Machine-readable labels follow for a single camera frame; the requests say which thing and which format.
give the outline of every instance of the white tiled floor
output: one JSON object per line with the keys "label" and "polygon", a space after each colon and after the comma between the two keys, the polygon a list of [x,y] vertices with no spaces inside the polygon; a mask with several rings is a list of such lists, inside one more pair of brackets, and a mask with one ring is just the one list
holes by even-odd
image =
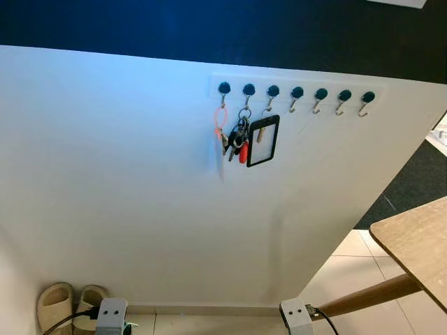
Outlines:
{"label": "white tiled floor", "polygon": [[[353,231],[303,290],[300,297],[314,306],[398,276],[403,271],[368,231]],[[130,315],[140,335],[285,335],[281,318]],[[333,318],[340,335],[447,334],[447,315],[424,293]],[[324,320],[314,322],[316,335],[333,334]]]}

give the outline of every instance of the key rack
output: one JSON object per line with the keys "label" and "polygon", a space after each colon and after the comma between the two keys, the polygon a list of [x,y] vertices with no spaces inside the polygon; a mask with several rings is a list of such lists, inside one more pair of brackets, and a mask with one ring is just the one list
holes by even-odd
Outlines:
{"label": "key rack", "polygon": [[[251,83],[256,88],[256,93],[250,97],[250,101],[268,101],[268,95],[266,92],[269,87],[275,85],[279,88],[281,92],[274,98],[275,103],[287,103],[287,108],[284,110],[289,110],[291,103],[294,100],[291,93],[296,87],[302,88],[302,96],[296,99],[293,107],[296,109],[299,105],[311,104],[315,105],[317,99],[315,94],[319,89],[324,88],[327,90],[328,95],[321,100],[319,106],[323,107],[325,105],[330,105],[335,109],[340,105],[341,101],[339,95],[343,91],[350,91],[351,97],[344,102],[343,108],[356,107],[360,110],[365,103],[362,97],[367,92],[374,92],[374,107],[376,107],[383,97],[386,95],[388,88],[385,85],[377,84],[358,84],[346,81],[332,81],[332,80],[308,80],[305,78],[289,78],[289,77],[268,77],[268,76],[248,76],[248,75],[234,75],[225,73],[215,73],[211,76],[210,80],[210,91],[209,95],[213,98],[221,97],[217,87],[222,82],[227,82],[231,86],[231,91],[226,94],[226,100],[239,100],[243,103],[244,95],[242,90],[247,83]],[[242,103],[236,102],[237,106],[242,105]]]}

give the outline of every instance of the wooden table leg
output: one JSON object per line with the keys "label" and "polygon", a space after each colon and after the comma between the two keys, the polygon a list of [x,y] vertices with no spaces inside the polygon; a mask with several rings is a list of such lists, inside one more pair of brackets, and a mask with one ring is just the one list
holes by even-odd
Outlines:
{"label": "wooden table leg", "polygon": [[[402,274],[380,284],[351,293],[319,307],[328,316],[346,314],[373,305],[389,302],[405,295],[421,291],[417,282],[408,274]],[[319,320],[321,315],[312,318]]]}

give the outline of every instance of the dark blue wall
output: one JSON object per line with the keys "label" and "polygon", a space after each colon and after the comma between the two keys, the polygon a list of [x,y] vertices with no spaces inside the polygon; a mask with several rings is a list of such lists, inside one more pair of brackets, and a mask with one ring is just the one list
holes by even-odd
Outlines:
{"label": "dark blue wall", "polygon": [[0,0],[0,44],[444,83],[447,1]]}

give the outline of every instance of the red keychain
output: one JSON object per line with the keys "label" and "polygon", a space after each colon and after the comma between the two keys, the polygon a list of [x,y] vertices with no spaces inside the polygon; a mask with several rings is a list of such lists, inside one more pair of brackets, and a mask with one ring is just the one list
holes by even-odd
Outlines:
{"label": "red keychain", "polygon": [[249,155],[249,143],[245,141],[242,147],[240,148],[239,163],[245,164],[247,162],[248,155]]}

